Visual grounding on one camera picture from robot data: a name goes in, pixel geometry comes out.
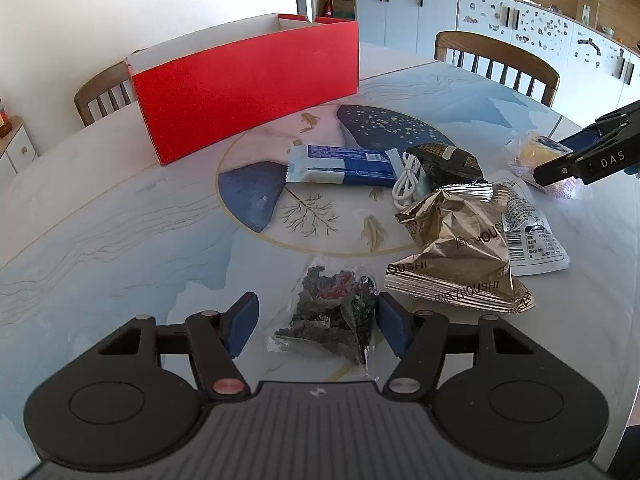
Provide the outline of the gold foil snack bag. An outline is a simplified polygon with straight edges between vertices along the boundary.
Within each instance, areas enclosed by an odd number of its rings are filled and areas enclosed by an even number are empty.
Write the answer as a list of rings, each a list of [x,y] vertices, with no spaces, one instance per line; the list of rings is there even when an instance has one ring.
[[[445,185],[401,209],[396,220],[418,251],[389,264],[385,287],[438,304],[496,313],[536,307],[512,273],[503,184]]]

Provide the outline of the blue white wafer packet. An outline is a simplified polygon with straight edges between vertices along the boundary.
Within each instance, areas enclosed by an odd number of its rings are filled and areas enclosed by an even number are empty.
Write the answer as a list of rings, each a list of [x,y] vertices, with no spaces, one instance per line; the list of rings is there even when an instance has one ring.
[[[404,164],[396,148],[379,151],[294,145],[288,153],[285,182],[392,188],[402,170]]]

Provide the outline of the dark dried seaweed packet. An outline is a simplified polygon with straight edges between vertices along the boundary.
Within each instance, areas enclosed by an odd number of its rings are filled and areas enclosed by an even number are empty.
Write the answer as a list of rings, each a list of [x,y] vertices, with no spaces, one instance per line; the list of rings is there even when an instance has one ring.
[[[366,266],[311,256],[290,299],[266,327],[267,350],[334,356],[370,372],[378,284]]]

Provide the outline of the blue wall cabinet unit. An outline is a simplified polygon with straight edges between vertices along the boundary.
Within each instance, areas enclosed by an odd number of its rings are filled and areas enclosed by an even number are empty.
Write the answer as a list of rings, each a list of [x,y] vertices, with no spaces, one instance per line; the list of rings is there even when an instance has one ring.
[[[560,76],[553,107],[584,126],[639,99],[639,0],[356,0],[368,44],[433,56],[441,32],[512,44]]]

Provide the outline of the wooden chair right side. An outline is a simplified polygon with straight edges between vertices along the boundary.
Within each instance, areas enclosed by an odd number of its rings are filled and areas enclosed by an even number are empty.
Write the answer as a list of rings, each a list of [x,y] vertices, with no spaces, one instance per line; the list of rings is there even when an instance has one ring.
[[[487,62],[484,77],[491,79],[494,69],[501,67],[499,84],[506,85],[510,70],[515,73],[511,89],[518,91],[523,76],[529,78],[526,96],[531,98],[536,84],[542,84],[541,104],[552,107],[556,92],[560,85],[558,72],[542,58],[515,47],[513,44],[494,39],[475,32],[454,32],[444,30],[436,35],[435,58],[439,62],[445,62],[448,53],[452,54],[452,60],[457,68],[462,68],[466,58],[471,58],[471,72],[478,74],[480,60]]]

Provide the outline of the red cardboard box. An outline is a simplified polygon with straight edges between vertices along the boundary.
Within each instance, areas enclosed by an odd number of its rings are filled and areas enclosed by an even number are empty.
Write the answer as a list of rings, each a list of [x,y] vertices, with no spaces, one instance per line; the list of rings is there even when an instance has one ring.
[[[190,32],[126,58],[158,162],[356,93],[355,21],[273,13]]]

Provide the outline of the blueberry bread clear packet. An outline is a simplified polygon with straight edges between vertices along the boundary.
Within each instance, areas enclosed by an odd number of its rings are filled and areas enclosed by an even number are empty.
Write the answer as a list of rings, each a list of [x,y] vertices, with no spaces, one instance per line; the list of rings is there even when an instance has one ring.
[[[520,179],[538,191],[553,198],[563,200],[591,200],[592,192],[581,180],[570,177],[546,186],[538,184],[534,179],[534,170],[546,162],[551,162],[570,152],[570,149],[548,136],[529,131],[526,136],[512,139],[504,147],[506,163],[511,171]]]

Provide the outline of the cardboard carton in cabinet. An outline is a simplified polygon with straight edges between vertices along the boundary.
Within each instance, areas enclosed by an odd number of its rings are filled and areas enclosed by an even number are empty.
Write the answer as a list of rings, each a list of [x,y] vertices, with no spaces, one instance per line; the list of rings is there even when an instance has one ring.
[[[353,20],[355,18],[355,0],[331,0],[334,18]]]

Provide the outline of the black small snack packet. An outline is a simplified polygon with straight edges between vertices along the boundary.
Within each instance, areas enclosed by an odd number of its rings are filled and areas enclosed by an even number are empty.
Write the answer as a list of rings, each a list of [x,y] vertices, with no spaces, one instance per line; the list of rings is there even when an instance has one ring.
[[[418,159],[428,180],[436,188],[450,184],[484,182],[484,174],[476,157],[454,145],[424,143],[408,148]]]

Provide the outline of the white drawer sideboard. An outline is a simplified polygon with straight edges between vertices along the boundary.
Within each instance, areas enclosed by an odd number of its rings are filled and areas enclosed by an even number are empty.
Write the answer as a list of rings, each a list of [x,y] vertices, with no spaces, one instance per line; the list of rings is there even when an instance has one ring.
[[[1,175],[13,177],[38,157],[20,116],[9,118],[11,131],[1,139]]]

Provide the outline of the white label snack packet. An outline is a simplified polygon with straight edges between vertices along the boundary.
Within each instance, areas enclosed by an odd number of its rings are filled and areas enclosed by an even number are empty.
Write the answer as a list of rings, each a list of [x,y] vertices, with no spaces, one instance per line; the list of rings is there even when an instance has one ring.
[[[509,193],[502,220],[512,274],[521,278],[567,269],[570,257],[553,235],[546,216],[535,206],[529,186],[506,170],[495,172],[489,181],[504,185]]]

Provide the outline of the wooden chair behind table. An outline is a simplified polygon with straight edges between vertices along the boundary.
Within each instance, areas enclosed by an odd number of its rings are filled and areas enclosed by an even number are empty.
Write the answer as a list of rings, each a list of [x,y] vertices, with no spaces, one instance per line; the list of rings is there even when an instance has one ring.
[[[116,63],[86,82],[74,103],[85,127],[117,112],[137,99],[125,62]]]

